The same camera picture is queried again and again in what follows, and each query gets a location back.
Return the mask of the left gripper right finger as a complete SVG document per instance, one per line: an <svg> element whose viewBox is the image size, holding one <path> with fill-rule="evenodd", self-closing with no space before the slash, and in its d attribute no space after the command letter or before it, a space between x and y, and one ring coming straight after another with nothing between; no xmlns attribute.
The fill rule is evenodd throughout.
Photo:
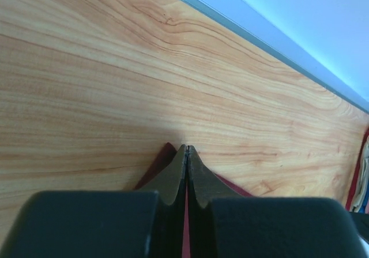
<svg viewBox="0 0 369 258"><path fill-rule="evenodd" d="M216 257L211 201L230 196L231 188L204 165L192 145L187 151L187 184L191 257Z"/></svg>

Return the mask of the maroon t-shirt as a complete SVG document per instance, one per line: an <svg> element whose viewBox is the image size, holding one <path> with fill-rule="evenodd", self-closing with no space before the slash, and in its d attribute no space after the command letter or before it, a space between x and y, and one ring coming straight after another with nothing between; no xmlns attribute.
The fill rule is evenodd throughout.
<svg viewBox="0 0 369 258"><path fill-rule="evenodd" d="M176 149L171 143L167 143L157 154L155 160L149 166L146 173L139 180L138 184L135 186L135 190L141 192L141 188L147 184L153 177L155 177L159 172L169 165L175 156L178 149ZM224 177L214 173L223 183L231 188L231 195L222 198L236 198L236 197L249 197L251 194L246 192L241 187L232 183L231 181L225 179ZM188 201L188 184L187 184L187 168L186 168L186 204L185 204L185 214L184 214L184 226L183 226L183 241L182 241L182 256L181 257L191 257L190 254L190 236L189 236L189 201Z"/></svg>

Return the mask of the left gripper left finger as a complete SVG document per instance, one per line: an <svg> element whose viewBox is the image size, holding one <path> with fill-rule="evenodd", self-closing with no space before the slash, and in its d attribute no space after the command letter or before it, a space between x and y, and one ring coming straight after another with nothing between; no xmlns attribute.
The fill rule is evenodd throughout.
<svg viewBox="0 0 369 258"><path fill-rule="evenodd" d="M142 188L157 195L149 257L181 257L186 204L187 146Z"/></svg>

